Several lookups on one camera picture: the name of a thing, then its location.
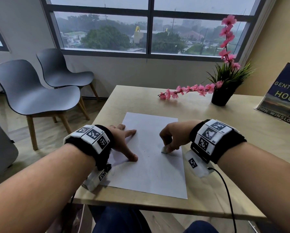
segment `blue book cover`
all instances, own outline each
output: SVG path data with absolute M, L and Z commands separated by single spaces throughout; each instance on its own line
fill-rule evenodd
M 256 110 L 290 124 L 290 63 L 284 67 Z

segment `flower pot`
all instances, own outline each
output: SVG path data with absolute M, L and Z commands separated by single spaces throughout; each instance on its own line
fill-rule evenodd
M 212 103 L 218 106 L 225 106 L 236 89 L 215 89 L 212 96 Z

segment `overcast sky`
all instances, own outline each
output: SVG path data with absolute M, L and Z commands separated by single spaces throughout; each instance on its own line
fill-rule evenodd
M 57 5 L 75 5 L 75 6 L 94 6 L 110 8 L 127 8 L 127 9 L 145 9 L 148 8 L 148 0 L 51 0 L 52 4 Z M 188 11 L 204 12 L 234 15 L 249 15 L 255 0 L 155 0 L 155 10 L 162 11 Z M 56 12 L 56 17 L 67 19 L 67 16 L 79 15 L 75 13 Z M 108 19 L 119 20 L 124 23 L 135 23 L 137 21 L 147 22 L 146 17 L 139 16 L 118 16 L 107 15 Z M 173 19 L 162 18 L 163 24 L 170 24 Z M 181 25 L 182 19 L 175 19 L 174 24 Z M 202 25 L 214 28 L 220 25 L 219 21 L 203 20 Z

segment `white sheet of paper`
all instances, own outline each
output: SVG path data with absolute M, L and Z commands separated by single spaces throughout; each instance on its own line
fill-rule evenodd
M 161 153 L 164 145 L 159 133 L 168 123 L 177 121 L 177 118 L 126 113 L 122 122 L 125 130 L 137 130 L 126 141 L 139 160 L 129 162 L 122 153 L 112 151 L 108 160 L 112 169 L 101 184 L 187 199 L 182 148 L 170 154 Z

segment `jeans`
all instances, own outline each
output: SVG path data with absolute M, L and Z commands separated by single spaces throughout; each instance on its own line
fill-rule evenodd
M 96 223 L 92 233 L 151 233 L 142 213 L 133 208 L 89 205 Z M 208 222 L 195 221 L 183 233 L 218 233 Z

